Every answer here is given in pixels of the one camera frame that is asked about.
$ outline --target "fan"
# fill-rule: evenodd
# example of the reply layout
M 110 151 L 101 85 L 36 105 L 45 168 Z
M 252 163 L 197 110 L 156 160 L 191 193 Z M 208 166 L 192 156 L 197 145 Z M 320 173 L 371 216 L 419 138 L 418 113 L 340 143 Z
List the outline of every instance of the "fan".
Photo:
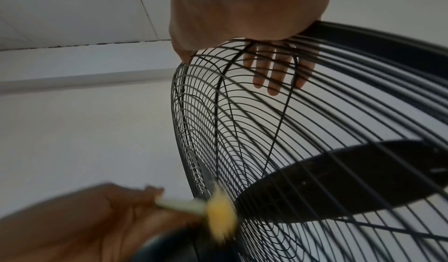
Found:
M 276 97 L 243 66 L 263 46 L 292 57 Z M 448 50 L 317 22 L 198 52 L 171 101 L 193 195 L 237 208 L 231 261 L 448 261 Z

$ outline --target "white ceiling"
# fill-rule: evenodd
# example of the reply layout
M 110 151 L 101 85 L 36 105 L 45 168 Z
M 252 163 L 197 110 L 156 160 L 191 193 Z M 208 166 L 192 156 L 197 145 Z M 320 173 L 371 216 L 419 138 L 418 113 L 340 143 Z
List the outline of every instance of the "white ceiling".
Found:
M 448 46 L 448 0 L 331 0 L 323 19 Z M 169 39 L 169 0 L 0 0 L 0 50 Z

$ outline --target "brush handle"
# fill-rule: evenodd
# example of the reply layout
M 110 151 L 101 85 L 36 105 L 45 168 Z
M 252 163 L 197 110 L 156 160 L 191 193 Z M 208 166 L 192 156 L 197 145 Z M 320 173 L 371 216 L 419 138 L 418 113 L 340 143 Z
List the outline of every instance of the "brush handle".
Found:
M 205 217 L 207 215 L 207 202 L 201 199 L 181 200 L 158 198 L 155 200 L 155 204 L 160 208 L 190 213 L 201 217 Z

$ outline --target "cleaning brush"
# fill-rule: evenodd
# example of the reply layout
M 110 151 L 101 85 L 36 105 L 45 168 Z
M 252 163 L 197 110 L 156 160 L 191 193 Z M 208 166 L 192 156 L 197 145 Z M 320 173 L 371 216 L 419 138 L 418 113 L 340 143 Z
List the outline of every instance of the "cleaning brush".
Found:
M 155 204 L 160 208 L 205 217 L 211 236 L 218 242 L 224 242 L 230 238 L 238 226 L 235 206 L 216 182 L 214 192 L 208 201 L 158 198 Z

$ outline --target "hand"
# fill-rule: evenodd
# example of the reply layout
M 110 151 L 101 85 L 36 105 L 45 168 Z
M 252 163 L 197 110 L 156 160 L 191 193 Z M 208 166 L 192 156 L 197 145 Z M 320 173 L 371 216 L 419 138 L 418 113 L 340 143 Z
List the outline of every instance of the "hand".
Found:
M 126 261 L 150 238 L 198 222 L 157 208 L 162 193 L 104 184 L 12 214 L 0 220 L 0 261 Z
M 329 0 L 171 0 L 170 35 L 174 50 L 184 63 L 198 50 L 216 47 L 232 38 L 245 37 L 257 41 L 281 41 L 302 32 L 318 20 Z M 272 58 L 283 64 L 291 62 L 289 55 L 273 47 L 259 46 L 253 53 Z M 269 72 L 270 62 L 256 58 L 253 84 L 261 88 Z M 244 66 L 252 66 L 250 54 L 244 56 Z M 299 60 L 299 65 L 310 70 L 314 63 Z M 270 78 L 278 82 L 285 79 L 287 67 L 275 64 Z M 301 88 L 307 78 L 299 78 Z M 268 93 L 277 95 L 280 85 L 268 84 Z

